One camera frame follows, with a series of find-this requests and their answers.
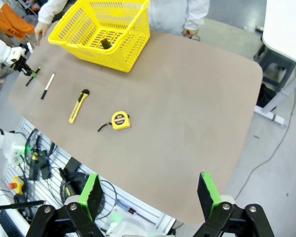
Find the red button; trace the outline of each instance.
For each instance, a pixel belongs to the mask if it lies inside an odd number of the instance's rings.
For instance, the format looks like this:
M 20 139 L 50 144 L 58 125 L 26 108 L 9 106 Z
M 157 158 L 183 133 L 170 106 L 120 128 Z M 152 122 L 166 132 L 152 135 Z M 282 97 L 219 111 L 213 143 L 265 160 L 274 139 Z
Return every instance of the red button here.
M 9 188 L 10 189 L 15 189 L 16 188 L 16 183 L 9 183 Z

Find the table leg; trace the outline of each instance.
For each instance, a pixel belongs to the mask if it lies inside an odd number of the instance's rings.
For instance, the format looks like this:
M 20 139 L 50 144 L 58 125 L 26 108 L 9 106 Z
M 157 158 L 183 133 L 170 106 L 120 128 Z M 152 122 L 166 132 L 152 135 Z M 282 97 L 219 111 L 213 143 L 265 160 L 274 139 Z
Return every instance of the table leg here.
M 274 98 L 266 104 L 263 108 L 260 106 L 255 107 L 255 112 L 263 117 L 266 117 L 281 126 L 286 127 L 288 125 L 287 120 L 271 112 L 273 108 L 278 106 L 292 91 L 296 88 L 296 76 L 284 86 L 280 92 L 274 96 Z
M 280 92 L 276 94 L 276 96 L 267 103 L 266 106 L 263 107 L 262 112 L 268 113 L 277 105 L 279 105 L 289 94 L 291 94 L 296 88 L 296 76 L 286 85 L 284 86 Z
M 260 106 L 257 106 L 255 107 L 255 112 L 259 115 L 262 115 L 263 117 L 266 117 L 267 119 L 270 119 L 276 123 L 278 123 L 279 125 L 283 126 L 283 127 L 287 127 L 287 121 L 285 121 L 284 118 L 282 118 L 281 116 L 278 116 L 272 112 L 267 112 L 267 113 L 264 113 L 263 111 L 263 108 L 260 107 Z

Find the marker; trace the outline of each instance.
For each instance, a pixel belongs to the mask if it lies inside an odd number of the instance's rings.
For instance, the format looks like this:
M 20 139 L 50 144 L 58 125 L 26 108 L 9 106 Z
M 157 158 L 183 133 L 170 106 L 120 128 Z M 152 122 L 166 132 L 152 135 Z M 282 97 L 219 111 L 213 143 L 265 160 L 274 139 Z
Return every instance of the marker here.
M 53 75 L 51 75 L 51 77 L 50 77 L 50 79 L 49 79 L 49 82 L 47 83 L 47 86 L 45 87 L 45 90 L 44 90 L 43 94 L 41 95 L 41 98 L 40 98 L 41 100 L 44 99 L 44 97 L 45 97 L 45 95 L 46 95 L 46 92 L 48 91 L 48 88 L 49 88 L 51 82 L 52 82 L 53 79 L 54 79 L 54 76 L 55 76 L 55 74 L 53 73 Z
M 33 48 L 31 46 L 31 43 L 27 42 L 26 45 L 28 46 L 30 53 L 33 53 L 34 51 L 33 51 Z

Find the orange bag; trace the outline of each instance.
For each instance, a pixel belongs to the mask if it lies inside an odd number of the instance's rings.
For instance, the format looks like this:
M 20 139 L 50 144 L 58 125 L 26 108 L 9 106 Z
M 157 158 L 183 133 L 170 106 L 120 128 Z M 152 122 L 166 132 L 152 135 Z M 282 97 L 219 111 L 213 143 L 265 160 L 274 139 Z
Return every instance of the orange bag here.
M 0 10 L 0 30 L 22 41 L 25 34 L 34 35 L 34 26 L 27 23 L 13 9 L 4 4 Z

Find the pen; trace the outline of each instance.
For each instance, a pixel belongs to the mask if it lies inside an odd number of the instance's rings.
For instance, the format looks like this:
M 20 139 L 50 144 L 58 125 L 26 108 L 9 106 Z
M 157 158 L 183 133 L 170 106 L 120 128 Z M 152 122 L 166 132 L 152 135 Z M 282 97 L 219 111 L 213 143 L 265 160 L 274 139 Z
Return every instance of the pen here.
M 45 95 L 46 95 L 46 92 L 48 91 L 48 88 L 49 88 L 51 82 L 52 82 L 53 79 L 54 79 L 54 76 L 55 76 L 55 74 L 53 73 L 53 75 L 51 75 L 51 77 L 50 77 L 50 79 L 49 79 L 49 82 L 47 83 L 47 86 L 45 87 L 45 90 L 44 90 L 43 94 L 41 95 L 41 98 L 40 98 L 41 100 L 44 99 L 44 97 L 45 97 Z

